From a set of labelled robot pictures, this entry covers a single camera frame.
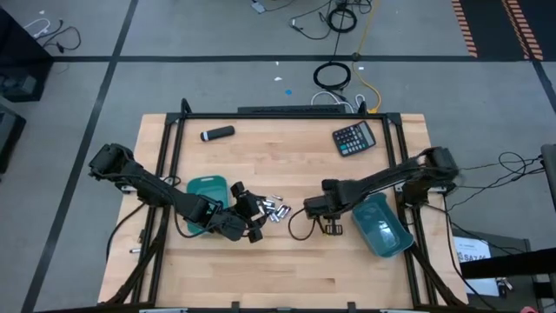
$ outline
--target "wooden table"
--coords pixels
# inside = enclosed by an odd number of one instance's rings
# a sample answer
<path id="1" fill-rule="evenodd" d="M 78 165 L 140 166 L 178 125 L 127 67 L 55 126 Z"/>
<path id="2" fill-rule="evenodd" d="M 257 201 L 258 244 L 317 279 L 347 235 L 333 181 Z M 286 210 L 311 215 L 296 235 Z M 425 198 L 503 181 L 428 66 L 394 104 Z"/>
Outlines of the wooden table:
<path id="1" fill-rule="evenodd" d="M 156 168 L 164 118 L 145 115 L 137 138 L 136 161 L 152 172 Z M 402 115 L 402 119 L 409 156 L 429 147 L 424 116 Z M 183 183 L 178 188 L 184 190 L 185 184 L 195 177 L 221 175 L 228 185 L 243 181 L 246 189 L 255 194 L 281 195 L 285 203 L 298 210 L 304 198 L 321 195 L 323 178 L 360 179 L 388 166 L 379 121 L 368 121 L 377 140 L 375 147 L 351 157 L 340 156 L 331 133 L 356 122 L 187 120 L 177 171 Z M 201 141 L 202 131 L 230 124 L 235 127 L 234 136 Z M 397 138 L 394 126 L 391 127 L 399 162 Z M 386 194 L 395 208 L 393 192 L 388 190 Z M 431 196 L 430 201 L 443 207 L 439 196 Z M 123 196 L 119 218 L 138 204 L 135 195 Z M 136 240 L 146 214 L 146 209 L 140 211 L 116 234 L 100 301 L 110 298 L 135 267 L 138 255 L 130 254 L 129 249 L 139 246 Z M 298 217 L 292 228 L 297 236 L 302 236 L 308 233 L 311 222 L 304 215 Z M 466 302 L 464 284 L 449 256 L 444 215 L 424 208 L 422 221 L 431 264 L 453 293 Z M 174 221 L 170 221 L 156 305 L 228 308 L 232 301 L 240 301 L 243 308 L 339 309 L 346 308 L 347 302 L 356 302 L 358 309 L 412 308 L 403 254 L 377 257 L 364 244 L 350 213 L 342 216 L 341 223 L 343 236 L 323 236 L 315 230 L 305 242 L 289 236 L 287 221 L 267 223 L 262 229 L 264 238 L 249 243 L 247 239 L 231 242 L 217 235 L 184 239 L 175 230 Z M 185 230 L 184 222 L 180 224 Z M 426 303 L 426 288 L 417 262 L 415 268 L 421 301 Z M 147 298 L 151 269 L 145 277 L 142 299 Z"/>

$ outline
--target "black marker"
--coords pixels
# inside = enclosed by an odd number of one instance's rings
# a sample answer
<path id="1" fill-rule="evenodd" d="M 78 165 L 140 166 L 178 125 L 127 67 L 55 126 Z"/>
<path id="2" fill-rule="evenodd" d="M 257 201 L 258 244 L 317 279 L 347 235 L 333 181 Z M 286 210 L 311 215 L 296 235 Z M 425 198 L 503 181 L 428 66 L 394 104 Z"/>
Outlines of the black marker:
<path id="1" fill-rule="evenodd" d="M 203 131 L 201 133 L 201 140 L 206 142 L 220 137 L 232 136 L 234 134 L 234 126 L 226 126 L 215 130 Z"/>

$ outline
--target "paper sign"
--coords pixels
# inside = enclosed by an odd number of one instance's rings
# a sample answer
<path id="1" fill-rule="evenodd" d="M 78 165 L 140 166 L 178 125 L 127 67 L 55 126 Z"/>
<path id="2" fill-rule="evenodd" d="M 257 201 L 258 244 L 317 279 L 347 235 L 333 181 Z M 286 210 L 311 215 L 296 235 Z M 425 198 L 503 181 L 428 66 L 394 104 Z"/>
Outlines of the paper sign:
<path id="1" fill-rule="evenodd" d="M 455 236 L 453 240 L 455 241 L 455 249 L 458 252 L 460 263 L 490 258 L 488 244 L 481 240 L 457 236 Z M 494 278 L 467 279 L 466 281 L 477 290 L 480 295 L 500 296 L 498 286 L 496 285 L 496 279 Z M 467 286 L 466 293 L 473 294 Z"/>

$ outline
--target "black floor mat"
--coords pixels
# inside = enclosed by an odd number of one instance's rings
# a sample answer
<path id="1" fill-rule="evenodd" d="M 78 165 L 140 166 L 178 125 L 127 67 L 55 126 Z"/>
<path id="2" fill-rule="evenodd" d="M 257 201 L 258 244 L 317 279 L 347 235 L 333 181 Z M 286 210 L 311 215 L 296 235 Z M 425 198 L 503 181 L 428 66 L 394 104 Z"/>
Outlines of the black floor mat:
<path id="1" fill-rule="evenodd" d="M 556 1 L 554 0 L 517 0 L 531 32 L 527 44 L 535 58 L 556 61 Z"/>
<path id="2" fill-rule="evenodd" d="M 452 4 L 472 56 L 496 61 L 528 58 L 523 40 L 509 18 L 511 11 L 506 0 L 453 0 Z"/>

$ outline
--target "teal plastic container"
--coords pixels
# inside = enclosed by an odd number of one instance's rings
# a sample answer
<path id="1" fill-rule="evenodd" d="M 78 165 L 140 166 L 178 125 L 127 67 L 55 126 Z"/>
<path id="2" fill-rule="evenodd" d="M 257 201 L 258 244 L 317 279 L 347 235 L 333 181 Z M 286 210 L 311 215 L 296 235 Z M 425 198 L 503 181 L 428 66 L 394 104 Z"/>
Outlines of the teal plastic container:
<path id="1" fill-rule="evenodd" d="M 189 181 L 186 192 L 222 201 L 222 207 L 224 209 L 228 207 L 228 184 L 222 176 L 205 176 L 193 179 Z M 188 230 L 191 234 L 201 231 L 201 229 L 192 223 L 188 223 Z"/>
<path id="2" fill-rule="evenodd" d="M 386 195 L 377 193 L 355 206 L 352 218 L 369 249 L 377 256 L 391 257 L 414 244 L 386 202 Z"/>

